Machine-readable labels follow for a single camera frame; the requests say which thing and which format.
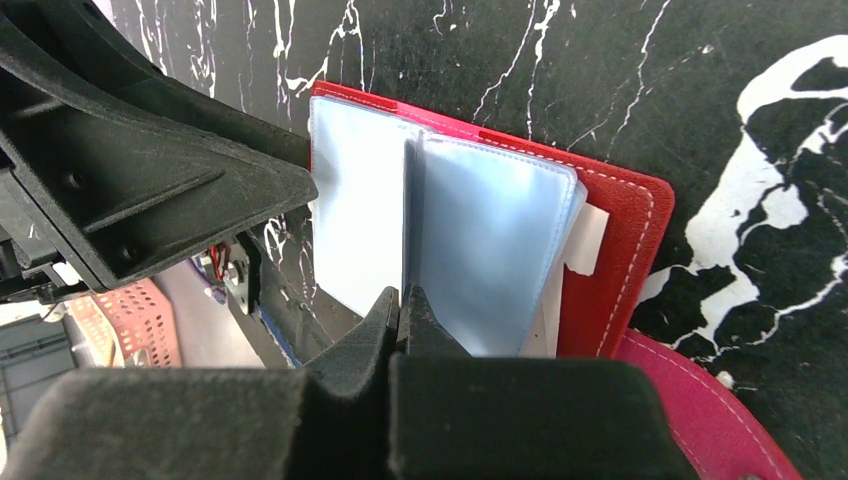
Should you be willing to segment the red leather card holder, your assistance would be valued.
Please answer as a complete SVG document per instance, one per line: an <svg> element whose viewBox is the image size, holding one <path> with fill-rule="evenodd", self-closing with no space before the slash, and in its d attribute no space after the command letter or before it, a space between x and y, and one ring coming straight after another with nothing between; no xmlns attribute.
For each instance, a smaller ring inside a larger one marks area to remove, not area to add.
<svg viewBox="0 0 848 480"><path fill-rule="evenodd" d="M558 355L612 358L641 369L657 388L674 439L700 478L799 478L727 387L627 326L671 217L674 193L667 182L326 81L313 88L312 96L347 101L451 137L576 169L588 188L589 204L609 213L611 223L589 256L592 274L569 271L563 276Z"/></svg>

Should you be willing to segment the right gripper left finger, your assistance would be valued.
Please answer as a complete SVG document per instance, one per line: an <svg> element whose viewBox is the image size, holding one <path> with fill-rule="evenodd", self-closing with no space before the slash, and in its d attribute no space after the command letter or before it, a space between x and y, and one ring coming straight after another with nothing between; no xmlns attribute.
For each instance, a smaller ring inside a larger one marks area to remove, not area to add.
<svg viewBox="0 0 848 480"><path fill-rule="evenodd" d="M42 396L5 479L383 479L399 292L298 369L88 368Z"/></svg>

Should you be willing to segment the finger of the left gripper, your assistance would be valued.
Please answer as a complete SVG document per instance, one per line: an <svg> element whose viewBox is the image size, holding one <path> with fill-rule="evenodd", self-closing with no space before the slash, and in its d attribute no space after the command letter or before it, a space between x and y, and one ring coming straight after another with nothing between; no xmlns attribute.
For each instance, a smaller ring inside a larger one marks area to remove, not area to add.
<svg viewBox="0 0 848 480"><path fill-rule="evenodd" d="M90 1L1 5L1 289L105 292L316 199L307 139L165 75Z"/></svg>

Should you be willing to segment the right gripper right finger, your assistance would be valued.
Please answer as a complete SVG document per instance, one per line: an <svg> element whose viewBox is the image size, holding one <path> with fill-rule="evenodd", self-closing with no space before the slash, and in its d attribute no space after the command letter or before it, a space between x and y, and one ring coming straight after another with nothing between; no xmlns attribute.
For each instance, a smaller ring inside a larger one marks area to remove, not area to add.
<svg viewBox="0 0 848 480"><path fill-rule="evenodd" d="M400 310L406 349L388 367L393 479L693 479L659 394L623 362L476 358L424 290Z"/></svg>

